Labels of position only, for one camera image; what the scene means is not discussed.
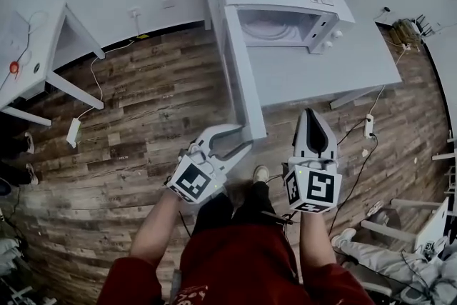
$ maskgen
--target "white desk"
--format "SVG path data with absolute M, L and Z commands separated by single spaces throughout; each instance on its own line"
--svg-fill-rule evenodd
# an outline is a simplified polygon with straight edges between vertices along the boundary
M 408 233 L 406 231 L 380 225 L 371 221 L 363 220 L 361 226 L 368 230 L 390 236 L 392 238 L 407 241 L 413 244 L 413 251 L 420 253 L 425 249 L 426 244 L 430 241 L 436 243 L 444 233 L 446 218 L 448 213 L 449 199 L 446 198 L 442 203 L 409 201 L 405 199 L 393 199 L 392 207 L 409 207 L 419 210 L 435 210 L 432 217 L 423 226 L 418 234 Z
M 19 117 L 20 119 L 50 126 L 52 123 L 51 120 L 8 107 L 8 104 L 38 84 L 47 81 L 56 88 L 87 103 L 89 106 L 97 109 L 103 109 L 104 107 L 103 102 L 87 94 L 52 71 L 57 42 L 64 22 L 67 22 L 81 41 L 100 59 L 105 58 L 105 53 L 79 20 L 70 12 L 65 2 L 56 2 L 50 9 L 43 9 L 43 11 L 47 13 L 46 20 L 42 26 L 29 35 L 27 51 L 19 59 L 18 75 L 9 74 L 0 89 L 0 111 Z M 27 52 L 29 51 L 31 52 L 31 56 L 27 56 Z
M 268 106 L 353 91 L 332 102 L 331 107 L 337 108 L 384 84 L 401 82 L 395 61 L 373 19 L 365 14 L 357 0 L 346 0 L 346 3 L 356 24 L 333 49 L 323 55 L 310 54 L 306 48 L 300 47 L 247 48 L 251 65 L 243 70 L 251 69 L 252 75 L 243 75 L 249 80 L 245 80 L 241 88 L 246 88 L 247 84 L 255 86 L 253 91 L 256 90 L 257 96 L 252 99 L 254 103 Z M 224 35 L 221 30 L 224 20 L 219 1 L 207 0 L 207 5 L 205 26 L 209 29 L 213 22 L 228 90 L 232 103 L 235 103 L 231 85 L 242 84 L 239 83 L 241 66 L 238 65 L 238 81 L 231 80 L 230 66 L 226 65 L 223 57 Z M 257 116 L 253 120 L 263 123 L 261 112 L 258 112 L 260 108 L 256 110 Z

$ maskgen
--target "power strip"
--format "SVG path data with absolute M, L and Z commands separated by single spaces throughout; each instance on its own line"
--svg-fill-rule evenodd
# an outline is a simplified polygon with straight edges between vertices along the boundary
M 374 124 L 374 117 L 370 114 L 365 116 L 365 130 L 363 131 L 363 135 L 366 138 L 371 138 L 373 133 L 373 124 Z

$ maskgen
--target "wooden floor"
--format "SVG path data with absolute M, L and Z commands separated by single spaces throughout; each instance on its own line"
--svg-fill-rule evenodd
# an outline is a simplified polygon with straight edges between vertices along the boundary
M 388 47 L 398 58 L 401 49 Z M 71 67 L 63 77 L 98 96 L 90 63 Z M 448 133 L 438 84 L 423 50 L 405 54 L 398 69 L 403 83 L 384 91 L 373 111 L 379 146 L 338 215 L 335 233 L 356 226 L 379 200 L 442 198 L 447 162 L 431 161 L 432 154 L 446 150 Z M 223 123 L 230 115 L 214 38 L 203 29 L 147 39 L 115 51 L 105 61 L 97 61 L 94 71 L 104 90 L 105 109 L 81 118 L 77 148 L 66 143 L 66 133 L 71 120 L 87 105 L 56 91 L 30 108 L 52 119 L 53 126 L 32 126 L 36 153 L 17 162 L 31 162 L 41 184 L 21 190 L 13 221 L 28 239 L 29 264 L 37 280 L 60 303 L 95 302 L 113 260 L 127 255 L 141 221 L 159 199 L 179 149 L 205 127 Z M 351 77 L 347 72 L 341 77 Z M 271 174 L 281 172 L 280 163 L 293 151 L 296 120 L 304 107 L 322 113 L 340 139 L 365 116 L 375 98 L 373 93 L 335 111 L 319 100 L 265 110 L 268 138 L 237 167 L 233 180 L 247 179 L 260 163 Z M 362 151 L 374 146 L 374 141 L 363 138 L 363 124 L 340 145 L 341 201 L 356 181 Z M 17 194 L 14 189 L 0 200 L 7 215 Z M 271 182 L 271 199 L 278 213 L 288 211 L 280 179 Z M 184 212 L 191 229 L 194 215 L 189 209 Z M 327 214 L 328 224 L 333 215 L 334 211 Z M 418 220 L 404 223 L 419 224 Z M 298 225 L 289 227 L 288 237 L 298 251 Z M 177 222 L 158 272 L 164 296 L 187 241 L 183 225 Z

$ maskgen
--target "microwave knob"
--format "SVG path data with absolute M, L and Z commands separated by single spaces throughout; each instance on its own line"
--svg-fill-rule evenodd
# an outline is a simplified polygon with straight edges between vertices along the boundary
M 334 31 L 331 36 L 334 38 L 334 39 L 340 39 L 341 37 L 343 37 L 343 32 L 341 32 L 340 30 L 338 31 Z

